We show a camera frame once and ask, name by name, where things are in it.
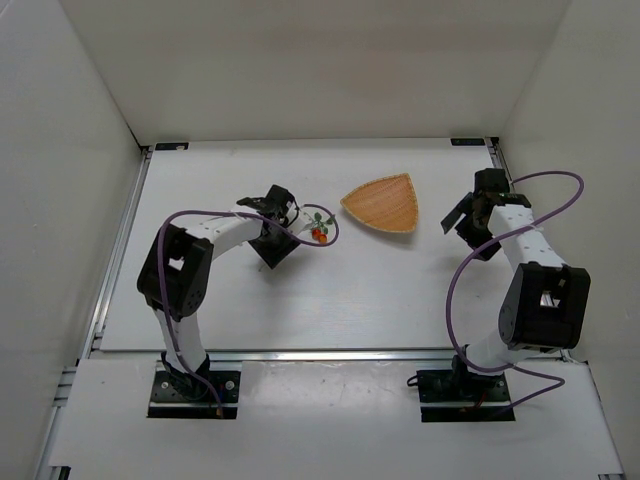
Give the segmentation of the fake cherry sprig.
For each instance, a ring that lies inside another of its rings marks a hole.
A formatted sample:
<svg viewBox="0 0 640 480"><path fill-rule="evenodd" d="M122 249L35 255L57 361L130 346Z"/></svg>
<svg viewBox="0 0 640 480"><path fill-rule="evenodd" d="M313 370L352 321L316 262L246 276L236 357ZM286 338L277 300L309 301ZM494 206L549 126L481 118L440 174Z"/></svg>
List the fake cherry sprig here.
<svg viewBox="0 0 640 480"><path fill-rule="evenodd" d="M324 218L319 212L315 212L313 215L304 213L304 217L303 230L308 231L311 238L320 245L328 244L329 228L335 224L334 216L329 215Z"/></svg>

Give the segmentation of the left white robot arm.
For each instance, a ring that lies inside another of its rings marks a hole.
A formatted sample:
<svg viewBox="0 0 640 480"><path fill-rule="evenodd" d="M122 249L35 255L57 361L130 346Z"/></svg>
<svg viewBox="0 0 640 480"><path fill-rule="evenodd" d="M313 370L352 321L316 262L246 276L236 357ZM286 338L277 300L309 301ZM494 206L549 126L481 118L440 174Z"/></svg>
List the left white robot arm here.
<svg viewBox="0 0 640 480"><path fill-rule="evenodd" d="M160 324L162 364L171 385L189 401L222 403L197 319L213 261L247 243L273 269L300 245L300 208L287 189L273 185L264 197L245 197L237 205L240 212L214 215L195 227L165 221L137 279L137 290Z"/></svg>

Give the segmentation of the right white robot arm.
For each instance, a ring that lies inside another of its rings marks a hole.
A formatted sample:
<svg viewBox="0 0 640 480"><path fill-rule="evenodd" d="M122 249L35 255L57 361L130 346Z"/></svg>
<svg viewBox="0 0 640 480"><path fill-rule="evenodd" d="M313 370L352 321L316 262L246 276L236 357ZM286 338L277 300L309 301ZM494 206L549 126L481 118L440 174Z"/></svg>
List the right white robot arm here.
<svg viewBox="0 0 640 480"><path fill-rule="evenodd" d="M511 189L504 170L487 168L474 175L474 188L442 220L470 248L447 289L445 325L455 354L450 373L436 383L442 392L477 398L497 385L507 370L537 353L574 348L580 339L591 278L586 269L566 262L543 231L579 198L540 217L529 199ZM484 339L463 345L453 326L455 288L473 261L503 253L513 277L498 311L496 328Z"/></svg>

